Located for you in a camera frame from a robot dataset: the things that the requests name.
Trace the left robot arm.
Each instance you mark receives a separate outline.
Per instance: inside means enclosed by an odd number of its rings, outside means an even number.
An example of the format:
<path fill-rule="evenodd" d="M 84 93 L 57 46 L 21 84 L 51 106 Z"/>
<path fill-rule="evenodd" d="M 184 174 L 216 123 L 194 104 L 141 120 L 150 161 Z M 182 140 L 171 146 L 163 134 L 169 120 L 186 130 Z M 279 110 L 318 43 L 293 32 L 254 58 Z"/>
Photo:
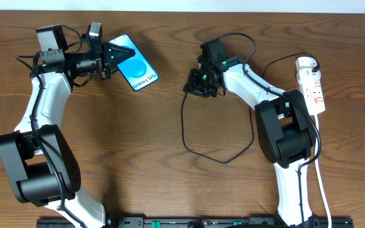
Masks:
<path fill-rule="evenodd" d="M 103 41 L 97 22 L 79 34 L 77 50 L 71 51 L 64 29 L 62 24 L 38 28 L 40 50 L 17 56 L 30 71 L 32 93 L 20 123 L 0 136 L 0 158 L 19 202 L 54 210 L 75 227 L 112 227 L 106 206 L 81 185 L 61 123 L 77 77 L 109 79 L 135 52 Z"/>

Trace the blue Galaxy smartphone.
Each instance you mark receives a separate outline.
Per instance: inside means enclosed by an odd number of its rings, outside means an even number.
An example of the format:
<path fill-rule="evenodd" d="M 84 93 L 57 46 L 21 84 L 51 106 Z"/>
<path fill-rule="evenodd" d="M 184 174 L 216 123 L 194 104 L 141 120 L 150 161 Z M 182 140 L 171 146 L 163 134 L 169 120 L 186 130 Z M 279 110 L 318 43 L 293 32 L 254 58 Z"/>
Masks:
<path fill-rule="evenodd" d="M 155 69 L 127 34 L 112 39 L 110 43 L 135 51 L 135 55 L 132 58 L 118 65 L 120 73 L 124 76 L 133 91 L 138 92 L 159 79 Z"/>

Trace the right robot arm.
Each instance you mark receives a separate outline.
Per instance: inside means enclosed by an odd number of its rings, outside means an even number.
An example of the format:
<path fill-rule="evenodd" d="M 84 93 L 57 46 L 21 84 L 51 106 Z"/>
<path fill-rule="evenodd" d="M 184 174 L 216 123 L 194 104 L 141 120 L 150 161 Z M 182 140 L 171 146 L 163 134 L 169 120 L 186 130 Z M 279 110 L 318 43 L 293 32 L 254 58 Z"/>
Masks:
<path fill-rule="evenodd" d="M 230 57 L 220 39 L 200 46 L 198 68 L 190 71 L 186 94 L 216 97 L 218 89 L 239 96 L 255 112 L 259 145 L 274 165 L 278 182 L 278 215 L 287 226 L 305 227 L 312 217 L 304 172 L 320 136 L 307 114 L 302 93 L 286 92 L 258 76 L 247 61 Z"/>

